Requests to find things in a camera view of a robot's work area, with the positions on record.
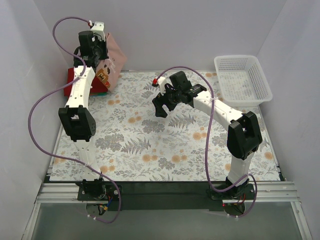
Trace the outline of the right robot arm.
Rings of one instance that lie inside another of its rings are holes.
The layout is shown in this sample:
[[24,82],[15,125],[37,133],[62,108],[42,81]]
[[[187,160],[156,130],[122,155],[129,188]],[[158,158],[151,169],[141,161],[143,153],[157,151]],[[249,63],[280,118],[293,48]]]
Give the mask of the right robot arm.
[[221,196],[237,198],[244,195],[249,182],[249,168],[255,152],[262,143],[262,134],[255,113],[243,113],[218,99],[214,99],[211,86],[193,85],[184,71],[169,78],[159,76],[152,81],[159,94],[152,100],[156,117],[166,118],[169,111],[182,103],[209,116],[209,121],[218,122],[227,132],[227,149],[231,164],[225,183],[210,188]]

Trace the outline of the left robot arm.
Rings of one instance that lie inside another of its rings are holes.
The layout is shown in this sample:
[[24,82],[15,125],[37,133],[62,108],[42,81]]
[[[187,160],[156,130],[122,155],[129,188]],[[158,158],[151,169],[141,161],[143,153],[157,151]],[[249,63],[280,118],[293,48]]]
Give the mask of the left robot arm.
[[103,199],[107,190],[103,178],[88,167],[98,171],[99,167],[94,153],[94,136],[97,126],[89,112],[89,96],[95,70],[101,60],[107,56],[106,40],[91,30],[78,34],[79,46],[73,58],[73,79],[71,91],[65,104],[58,110],[58,116],[65,133],[73,141],[79,160],[84,163],[82,181],[77,185],[83,192],[95,200]]

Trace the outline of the pink t shirt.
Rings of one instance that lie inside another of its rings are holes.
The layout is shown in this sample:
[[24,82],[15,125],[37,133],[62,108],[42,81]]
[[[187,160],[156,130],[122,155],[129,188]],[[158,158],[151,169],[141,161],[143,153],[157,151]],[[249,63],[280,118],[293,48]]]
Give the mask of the pink t shirt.
[[103,90],[109,92],[113,91],[116,87],[120,72],[128,58],[110,32],[106,35],[106,48],[108,50],[108,58],[99,63],[96,68],[95,77],[103,85]]

